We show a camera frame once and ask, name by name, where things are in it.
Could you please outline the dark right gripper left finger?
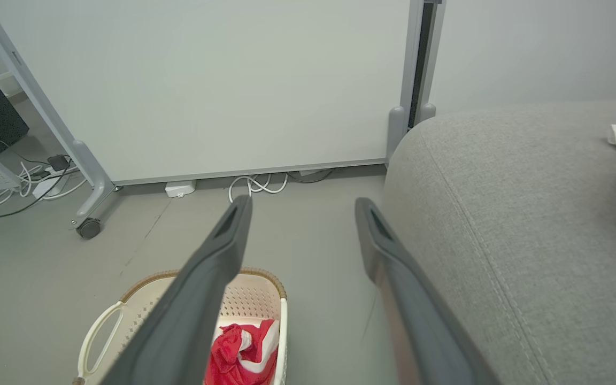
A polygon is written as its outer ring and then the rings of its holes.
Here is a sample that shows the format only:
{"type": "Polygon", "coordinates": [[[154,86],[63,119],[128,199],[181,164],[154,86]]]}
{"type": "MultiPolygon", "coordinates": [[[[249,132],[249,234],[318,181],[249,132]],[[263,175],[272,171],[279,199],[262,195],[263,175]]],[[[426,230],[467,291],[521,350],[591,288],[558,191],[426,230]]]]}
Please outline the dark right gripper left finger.
{"type": "Polygon", "coordinates": [[[203,385],[225,289],[240,272],[252,199],[232,202],[101,385],[203,385]]]}

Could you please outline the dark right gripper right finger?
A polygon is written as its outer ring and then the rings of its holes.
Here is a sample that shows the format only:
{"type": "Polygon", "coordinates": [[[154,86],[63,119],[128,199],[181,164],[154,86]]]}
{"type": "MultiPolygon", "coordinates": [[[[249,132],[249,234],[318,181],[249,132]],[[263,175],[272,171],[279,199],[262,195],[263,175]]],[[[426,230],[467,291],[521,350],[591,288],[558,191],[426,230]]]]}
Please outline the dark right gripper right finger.
{"type": "Polygon", "coordinates": [[[356,199],[355,219],[364,270],[387,315],[400,385],[501,385],[373,200],[356,199]]]}

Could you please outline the red garment with white stripes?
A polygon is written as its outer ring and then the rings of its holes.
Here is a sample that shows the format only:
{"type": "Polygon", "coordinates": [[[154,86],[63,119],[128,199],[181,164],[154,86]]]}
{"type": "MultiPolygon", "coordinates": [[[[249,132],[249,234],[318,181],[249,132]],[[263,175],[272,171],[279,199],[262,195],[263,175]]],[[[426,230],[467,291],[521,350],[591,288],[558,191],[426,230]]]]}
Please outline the red garment with white stripes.
{"type": "Polygon", "coordinates": [[[279,340],[280,321],[273,319],[218,327],[204,385],[272,385],[279,340]]]}

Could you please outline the grey fabric sofa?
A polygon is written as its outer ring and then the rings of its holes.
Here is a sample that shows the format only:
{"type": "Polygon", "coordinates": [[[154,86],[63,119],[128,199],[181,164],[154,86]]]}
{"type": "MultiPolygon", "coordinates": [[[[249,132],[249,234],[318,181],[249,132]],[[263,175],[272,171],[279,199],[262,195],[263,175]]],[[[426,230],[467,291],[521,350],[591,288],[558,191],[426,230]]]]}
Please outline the grey fabric sofa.
{"type": "Polygon", "coordinates": [[[616,101],[415,126],[381,211],[504,385],[616,385],[616,101]]]}

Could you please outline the cream perforated laundry basket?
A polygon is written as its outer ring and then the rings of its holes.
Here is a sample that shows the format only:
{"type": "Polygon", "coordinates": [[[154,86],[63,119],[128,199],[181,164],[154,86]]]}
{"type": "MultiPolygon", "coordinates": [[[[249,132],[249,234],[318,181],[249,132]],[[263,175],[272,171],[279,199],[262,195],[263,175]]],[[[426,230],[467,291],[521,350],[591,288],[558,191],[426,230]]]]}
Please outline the cream perforated laundry basket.
{"type": "MultiPolygon", "coordinates": [[[[130,287],[120,299],[93,323],[86,334],[78,358],[78,375],[72,385],[100,385],[115,360],[139,331],[146,318],[166,292],[178,270],[152,274],[130,287]],[[90,349],[103,325],[116,314],[117,321],[93,365],[90,349]]],[[[278,356],[271,385],[286,385],[288,366],[288,299],[280,280],[258,268],[242,268],[227,285],[216,327],[237,324],[260,326],[264,319],[279,325],[278,356]]]]}

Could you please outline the small white adapter box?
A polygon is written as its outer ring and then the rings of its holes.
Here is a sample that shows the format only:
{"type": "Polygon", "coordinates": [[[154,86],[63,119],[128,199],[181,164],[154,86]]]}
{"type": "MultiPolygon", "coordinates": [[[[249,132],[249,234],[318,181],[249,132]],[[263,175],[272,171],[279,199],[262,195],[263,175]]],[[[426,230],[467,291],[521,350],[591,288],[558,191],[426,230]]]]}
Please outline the small white adapter box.
{"type": "Polygon", "coordinates": [[[170,198],[181,198],[193,194],[196,190],[196,180],[179,182],[167,182],[165,185],[166,195],[170,198]]]}

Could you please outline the black caster wheel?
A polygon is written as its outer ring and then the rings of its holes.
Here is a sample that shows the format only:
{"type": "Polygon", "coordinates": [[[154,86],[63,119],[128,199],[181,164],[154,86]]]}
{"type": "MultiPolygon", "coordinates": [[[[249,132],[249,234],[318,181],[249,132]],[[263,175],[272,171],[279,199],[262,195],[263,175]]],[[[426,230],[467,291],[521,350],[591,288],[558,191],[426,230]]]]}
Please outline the black caster wheel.
{"type": "Polygon", "coordinates": [[[95,218],[86,218],[76,229],[76,233],[85,240],[91,240],[101,233],[101,221],[95,218]]]}

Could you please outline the white plug block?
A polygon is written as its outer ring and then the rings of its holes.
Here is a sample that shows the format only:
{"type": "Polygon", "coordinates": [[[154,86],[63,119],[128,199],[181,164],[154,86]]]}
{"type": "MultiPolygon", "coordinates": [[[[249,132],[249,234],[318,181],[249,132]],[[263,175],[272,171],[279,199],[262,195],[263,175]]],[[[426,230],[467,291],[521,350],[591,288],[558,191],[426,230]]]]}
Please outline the white plug block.
{"type": "Polygon", "coordinates": [[[62,177],[49,178],[40,183],[37,183],[32,194],[35,199],[41,199],[45,201],[59,199],[60,197],[66,195],[66,193],[64,192],[64,188],[69,178],[70,177],[68,175],[64,175],[62,177]]]}

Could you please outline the large white partition panel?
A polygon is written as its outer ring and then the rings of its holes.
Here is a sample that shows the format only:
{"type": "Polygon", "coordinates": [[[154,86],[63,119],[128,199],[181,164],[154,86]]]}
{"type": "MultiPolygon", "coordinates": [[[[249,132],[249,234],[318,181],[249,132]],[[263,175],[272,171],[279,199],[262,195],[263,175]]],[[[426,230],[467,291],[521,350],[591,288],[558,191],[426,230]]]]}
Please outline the large white partition panel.
{"type": "Polygon", "coordinates": [[[0,0],[113,182],[381,163],[412,0],[0,0]]]}

